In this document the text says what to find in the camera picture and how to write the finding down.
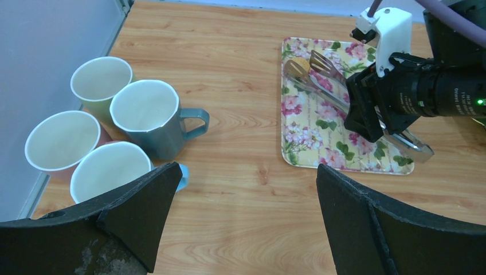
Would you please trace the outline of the floral rectangular tray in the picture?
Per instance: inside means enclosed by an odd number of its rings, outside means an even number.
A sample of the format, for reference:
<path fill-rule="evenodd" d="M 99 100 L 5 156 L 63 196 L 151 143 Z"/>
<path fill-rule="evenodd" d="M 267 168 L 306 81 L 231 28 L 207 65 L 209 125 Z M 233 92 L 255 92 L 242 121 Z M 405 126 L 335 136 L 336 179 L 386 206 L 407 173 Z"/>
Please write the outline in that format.
<path fill-rule="evenodd" d="M 348 77 L 375 60 L 375 49 L 358 42 L 288 37 L 281 48 L 282 63 L 293 57 L 310 59 L 315 50 Z M 345 102 L 348 93 L 335 80 L 312 72 L 318 83 Z M 346 114 L 318 95 L 299 89 L 288 77 L 281 79 L 281 152 L 284 160 L 299 167 L 319 164 L 352 172 L 407 175 L 414 170 L 412 158 L 385 139 L 370 143 L 344 128 Z"/>

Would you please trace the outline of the round biscuit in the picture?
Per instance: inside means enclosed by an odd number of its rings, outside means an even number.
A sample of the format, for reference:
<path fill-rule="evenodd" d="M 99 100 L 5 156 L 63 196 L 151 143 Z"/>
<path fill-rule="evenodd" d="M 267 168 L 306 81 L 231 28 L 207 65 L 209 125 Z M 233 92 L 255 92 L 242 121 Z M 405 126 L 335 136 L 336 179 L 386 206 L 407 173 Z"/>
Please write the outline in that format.
<path fill-rule="evenodd" d="M 307 59 L 303 57 L 293 57 L 291 58 L 291 60 L 300 65 L 306 72 L 309 72 L 310 64 Z"/>

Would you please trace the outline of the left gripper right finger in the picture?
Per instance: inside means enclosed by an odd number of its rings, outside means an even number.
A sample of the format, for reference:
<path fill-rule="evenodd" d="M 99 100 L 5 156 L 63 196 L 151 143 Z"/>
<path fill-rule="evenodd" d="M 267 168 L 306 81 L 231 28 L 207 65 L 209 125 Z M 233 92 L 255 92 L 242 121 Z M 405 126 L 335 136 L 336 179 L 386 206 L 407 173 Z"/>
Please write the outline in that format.
<path fill-rule="evenodd" d="M 485 273 L 485 226 L 405 204 L 325 164 L 316 187 L 338 274 Z"/>

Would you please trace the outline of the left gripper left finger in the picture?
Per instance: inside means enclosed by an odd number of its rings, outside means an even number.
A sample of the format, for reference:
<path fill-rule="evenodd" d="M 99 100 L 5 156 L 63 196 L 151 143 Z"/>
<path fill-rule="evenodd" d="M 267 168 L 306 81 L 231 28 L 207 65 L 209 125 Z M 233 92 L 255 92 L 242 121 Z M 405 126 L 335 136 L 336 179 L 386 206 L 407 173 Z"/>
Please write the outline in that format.
<path fill-rule="evenodd" d="M 2 274 L 147 274 L 182 179 L 176 162 L 39 219 L 1 223 Z"/>

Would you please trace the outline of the metal serving tongs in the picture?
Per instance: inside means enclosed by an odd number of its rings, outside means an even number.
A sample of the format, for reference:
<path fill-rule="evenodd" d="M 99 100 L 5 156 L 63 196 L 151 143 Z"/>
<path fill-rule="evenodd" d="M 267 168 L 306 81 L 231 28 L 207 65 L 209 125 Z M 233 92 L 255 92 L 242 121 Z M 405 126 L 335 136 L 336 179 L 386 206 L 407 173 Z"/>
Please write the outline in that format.
<path fill-rule="evenodd" d="M 339 111 L 344 112 L 349 123 L 349 126 L 346 127 L 347 130 L 360 134 L 372 143 L 384 138 L 416 162 L 425 163 L 434 155 L 431 147 L 422 142 L 409 130 L 405 129 L 398 133 L 391 133 L 391 128 L 386 126 L 380 111 L 373 109 L 371 114 L 364 119 L 359 118 L 359 109 L 356 102 L 351 100 L 347 103 L 331 90 L 319 84 L 317 77 L 311 75 L 312 72 L 324 79 L 337 81 L 351 96 L 351 89 L 346 85 L 346 78 L 329 59 L 312 50 L 309 64 L 310 70 L 306 72 L 300 65 L 290 59 L 284 64 L 284 76 L 293 81 L 299 89 L 318 95 L 331 103 L 332 106 L 337 107 Z"/>

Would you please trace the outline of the light blue handled mug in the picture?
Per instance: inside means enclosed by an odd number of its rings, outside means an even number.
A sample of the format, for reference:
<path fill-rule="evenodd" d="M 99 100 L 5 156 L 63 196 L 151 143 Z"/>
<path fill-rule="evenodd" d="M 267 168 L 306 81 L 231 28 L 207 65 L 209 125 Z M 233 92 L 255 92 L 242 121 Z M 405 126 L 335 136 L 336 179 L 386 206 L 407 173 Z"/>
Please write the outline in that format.
<path fill-rule="evenodd" d="M 155 169 L 147 154 L 130 142 L 110 142 L 90 152 L 70 180 L 70 195 L 81 203 L 121 187 Z"/>

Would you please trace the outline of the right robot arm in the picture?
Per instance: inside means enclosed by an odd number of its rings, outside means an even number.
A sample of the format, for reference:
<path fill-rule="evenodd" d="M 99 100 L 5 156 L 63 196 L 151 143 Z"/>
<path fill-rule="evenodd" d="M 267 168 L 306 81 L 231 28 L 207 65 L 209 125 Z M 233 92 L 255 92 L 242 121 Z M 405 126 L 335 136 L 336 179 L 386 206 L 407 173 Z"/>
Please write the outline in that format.
<path fill-rule="evenodd" d="M 347 130 L 369 142 L 404 133 L 420 117 L 485 116 L 485 2 L 421 1 L 431 58 L 411 53 L 412 15 L 379 2 L 352 38 L 375 43 L 375 61 L 346 80 Z"/>

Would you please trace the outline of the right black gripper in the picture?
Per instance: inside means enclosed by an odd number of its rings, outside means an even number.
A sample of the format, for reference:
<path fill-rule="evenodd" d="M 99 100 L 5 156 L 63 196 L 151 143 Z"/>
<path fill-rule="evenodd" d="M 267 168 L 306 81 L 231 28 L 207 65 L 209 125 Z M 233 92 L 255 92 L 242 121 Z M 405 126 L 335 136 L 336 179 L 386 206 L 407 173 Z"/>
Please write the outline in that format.
<path fill-rule="evenodd" d="M 433 73 L 432 58 L 389 57 L 392 69 L 372 64 L 346 80 L 350 107 L 345 129 L 376 142 L 384 134 L 399 134 L 419 117 L 432 117 L 426 108 L 428 73 Z"/>

